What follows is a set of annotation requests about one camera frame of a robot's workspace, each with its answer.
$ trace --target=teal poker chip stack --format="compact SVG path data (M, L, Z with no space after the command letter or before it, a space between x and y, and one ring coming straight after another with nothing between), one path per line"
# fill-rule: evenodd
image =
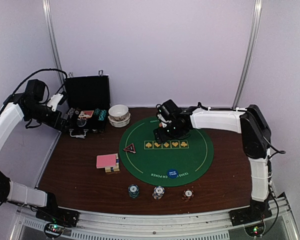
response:
M136 199L139 196L139 187L135 184L132 184L128 187L129 196L133 199Z
M100 113L101 113L101 109L97 108L97 109L94 110L93 115L99 116Z
M156 186L153 190L152 197L155 200L161 199L165 194L165 188L163 186Z
M100 115L99 115L99 121L104 121L107 116L107 110L101 110Z

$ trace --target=pink playing card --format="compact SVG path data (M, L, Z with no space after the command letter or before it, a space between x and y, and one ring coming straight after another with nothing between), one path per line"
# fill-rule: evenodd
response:
M116 162L117 162L117 154L96 156L96 168L97 169L115 167Z

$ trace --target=metal pole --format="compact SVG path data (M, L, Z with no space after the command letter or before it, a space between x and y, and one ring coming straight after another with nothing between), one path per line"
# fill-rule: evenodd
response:
M244 89L244 86L245 86L245 83L247 80L250 64L252 61L252 53L255 48L255 44L256 44L256 40L257 40L257 36L258 36L260 19L261 19L261 11L262 11L262 0L255 0L248 48L246 51L246 56L245 56L245 61L244 61L241 77L240 77L239 86L236 91L236 95L235 95L234 102L232 105L233 108L236 108L238 106L238 103L240 101L240 98L241 98L241 95L242 95L242 92L243 92L243 89Z
M53 21L52 21L50 1L42 0L42 4L43 4L43 12L44 12L44 17L45 17L45 22L46 22L46 26L47 26L49 37L50 37L50 43L51 43L51 48L52 48L54 64L57 69L62 70L60 57L59 57L59 53L58 53L58 48L57 48L54 25L53 25ZM62 85L64 83L65 79L61 72L58 72L58 78Z

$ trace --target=poker chip stack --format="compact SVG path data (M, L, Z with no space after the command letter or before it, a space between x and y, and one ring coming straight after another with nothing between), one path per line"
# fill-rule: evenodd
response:
M136 199L139 196L139 187L135 184L132 184L128 187L129 196L133 199Z
M161 199L165 194L165 188L163 186L156 186L153 190L152 197L156 200Z
M183 191L182 200L188 202L194 197L194 191L189 188Z
M100 108L96 108L96 109L94 110L94 112L93 112L93 115L99 116L100 112L101 112L101 109L100 109Z
M75 114L75 109L73 107L71 107L69 109L69 111L67 112L67 114L69 115L70 118L72 118L72 116Z
M107 116L107 110L101 110L98 120L104 121L106 119L106 116Z

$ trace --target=aluminum frame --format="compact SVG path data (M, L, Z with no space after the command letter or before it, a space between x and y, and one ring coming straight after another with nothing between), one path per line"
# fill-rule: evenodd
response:
M51 43L54 64L57 69L62 70L59 52L58 52L58 48L57 48L54 24L53 24L53 20L52 20L50 1L42 0L42 4L43 4L44 18L45 18L46 26L47 26L48 33L49 33L50 43ZM59 78L61 85L64 84L65 79L64 79L63 74L61 72L58 72L57 74L58 74L58 78Z
M260 20L261 20L261 12L262 12L262 3L263 0L255 0L254 3L254 12L253 12L253 18L251 23L251 31L250 31L250 38L248 42L248 48L245 55L245 60L243 64L243 69L240 77L240 82L238 89L236 91L236 95L233 101L233 108L236 108L239 104L240 98L243 93L243 89L248 77L249 68L252 61L252 54L255 48L258 32L259 32L259 26L260 26Z
M287 199L280 197L277 198L277 202L279 216L284 219L289 239L299 240L300 236ZM273 200L269 201L269 206L272 217L267 218L267 221L273 220L277 214L277 206ZM202 236L227 235L230 230L244 227L243 225L232 226L230 210L232 209L175 215L123 215L79 211L77 227L66 228L62 236L75 240L146 240L150 238L192 240L201 239ZM9 239L21 240L23 226L42 231L45 224L45 221L35 218L35 213L29 208L20 207Z

